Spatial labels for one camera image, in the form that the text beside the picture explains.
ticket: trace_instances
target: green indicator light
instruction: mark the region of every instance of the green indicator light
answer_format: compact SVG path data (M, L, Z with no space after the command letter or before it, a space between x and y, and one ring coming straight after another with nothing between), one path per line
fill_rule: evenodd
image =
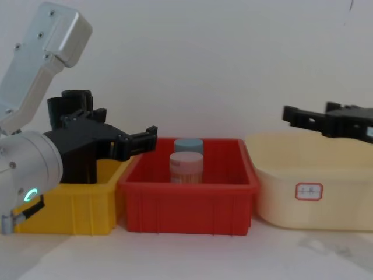
M26 194L26 196L24 197L24 200L26 202L29 202L33 199L33 197L37 194L37 188L32 188L31 190L29 190L29 192Z

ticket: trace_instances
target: plastic container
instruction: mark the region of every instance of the plastic container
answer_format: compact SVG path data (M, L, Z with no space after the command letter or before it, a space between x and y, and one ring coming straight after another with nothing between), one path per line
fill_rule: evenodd
M18 233L108 235L117 224L123 206L115 189L127 162L97 161L97 184L60 184L44 196L45 207L16 226ZM35 201L15 212L28 208Z
M259 134L246 145L264 220L294 229L373 230L373 145L316 132Z
M203 154L203 141L199 138L180 138L174 142L174 152L196 152Z
M202 183L203 155L196 152L177 152L170 155L172 183Z
M159 138L118 182L130 232L246 235L258 190L244 141L204 139L202 184L170 183L175 138Z

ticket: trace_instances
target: white wall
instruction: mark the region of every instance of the white wall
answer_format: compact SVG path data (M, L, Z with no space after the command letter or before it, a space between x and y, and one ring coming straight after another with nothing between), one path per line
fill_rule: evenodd
M0 1L0 77L41 0ZM93 25L47 96L90 89L108 123L160 135L288 129L285 104L373 106L373 1L59 0ZM47 131L46 101L28 128Z

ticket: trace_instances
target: white robotic arm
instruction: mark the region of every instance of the white robotic arm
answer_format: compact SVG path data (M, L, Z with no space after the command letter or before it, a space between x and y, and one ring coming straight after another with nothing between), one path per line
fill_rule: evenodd
M0 135L11 135L34 117L55 74L74 66L92 33L76 10L51 3L40 5L0 84ZM0 215L9 234L18 217L12 210L56 187L62 160L55 145L39 132L0 140Z

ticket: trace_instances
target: red bin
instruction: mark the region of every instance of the red bin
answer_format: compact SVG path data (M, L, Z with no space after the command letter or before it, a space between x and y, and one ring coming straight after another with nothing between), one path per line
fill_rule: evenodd
M118 182L130 232L246 235L259 181L241 139L203 139L201 184L170 183L176 138L134 158Z

